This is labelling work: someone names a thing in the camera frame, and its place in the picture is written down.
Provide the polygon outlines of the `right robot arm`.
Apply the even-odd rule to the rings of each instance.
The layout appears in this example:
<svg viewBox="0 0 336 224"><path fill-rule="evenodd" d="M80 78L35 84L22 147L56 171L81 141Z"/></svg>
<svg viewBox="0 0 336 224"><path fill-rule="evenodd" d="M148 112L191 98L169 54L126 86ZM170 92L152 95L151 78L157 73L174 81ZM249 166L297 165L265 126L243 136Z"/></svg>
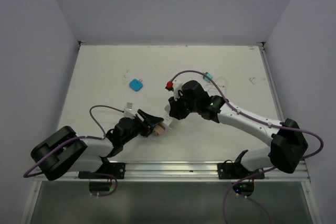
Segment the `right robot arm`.
<svg viewBox="0 0 336 224"><path fill-rule="evenodd" d="M182 120L197 113L205 120L232 126L266 144L258 150L244 150L232 163L225 164L223 170L232 178L246 178L268 167L292 174L308 148L297 122L292 119L269 120L229 105L221 96L210 96L195 80L169 81L166 89L174 93L169 98L171 117Z"/></svg>

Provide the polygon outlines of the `blue plug adapter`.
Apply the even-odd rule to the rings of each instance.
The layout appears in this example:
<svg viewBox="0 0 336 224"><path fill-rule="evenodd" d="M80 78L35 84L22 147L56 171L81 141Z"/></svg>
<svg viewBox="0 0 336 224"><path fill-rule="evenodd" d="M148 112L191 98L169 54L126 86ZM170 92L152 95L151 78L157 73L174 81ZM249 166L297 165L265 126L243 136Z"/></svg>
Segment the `blue plug adapter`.
<svg viewBox="0 0 336 224"><path fill-rule="evenodd" d="M141 79L133 79L129 82L129 87L135 92L139 92L143 88L143 83Z"/></svg>

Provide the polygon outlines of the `brown USB charger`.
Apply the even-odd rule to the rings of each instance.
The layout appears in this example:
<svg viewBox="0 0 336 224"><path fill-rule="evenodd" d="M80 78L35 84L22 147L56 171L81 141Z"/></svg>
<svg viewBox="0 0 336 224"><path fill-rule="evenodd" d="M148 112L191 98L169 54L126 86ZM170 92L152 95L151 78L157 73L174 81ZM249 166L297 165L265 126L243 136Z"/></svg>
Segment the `brown USB charger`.
<svg viewBox="0 0 336 224"><path fill-rule="evenodd" d="M153 134L155 134L156 136L161 135L162 133L164 133L165 128L161 125L157 125L154 129L153 129Z"/></svg>

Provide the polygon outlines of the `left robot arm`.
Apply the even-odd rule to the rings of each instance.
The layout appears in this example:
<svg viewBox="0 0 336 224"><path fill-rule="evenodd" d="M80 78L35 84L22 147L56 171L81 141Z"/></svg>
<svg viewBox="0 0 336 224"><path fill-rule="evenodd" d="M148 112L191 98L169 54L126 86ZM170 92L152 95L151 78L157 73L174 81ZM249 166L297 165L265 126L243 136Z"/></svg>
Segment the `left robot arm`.
<svg viewBox="0 0 336 224"><path fill-rule="evenodd" d="M123 117L102 137L79 136L70 126L64 126L33 148L30 153L40 173L49 181L67 172L89 172L104 178L109 172L110 157L118 155L137 136L148 137L161 128L165 119L138 110L123 112Z"/></svg>

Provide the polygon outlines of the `white plug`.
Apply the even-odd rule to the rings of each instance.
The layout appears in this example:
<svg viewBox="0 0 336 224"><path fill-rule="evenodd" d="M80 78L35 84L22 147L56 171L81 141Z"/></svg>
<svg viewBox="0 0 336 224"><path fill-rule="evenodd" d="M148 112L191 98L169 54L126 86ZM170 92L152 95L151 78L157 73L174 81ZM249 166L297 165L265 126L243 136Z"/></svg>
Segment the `white plug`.
<svg viewBox="0 0 336 224"><path fill-rule="evenodd" d="M165 116L163 117L164 120L162 122L162 126L166 129L166 128L171 128L170 125L172 124L173 122L173 117L170 116L170 105L167 105L165 108L164 108L166 114Z"/></svg>

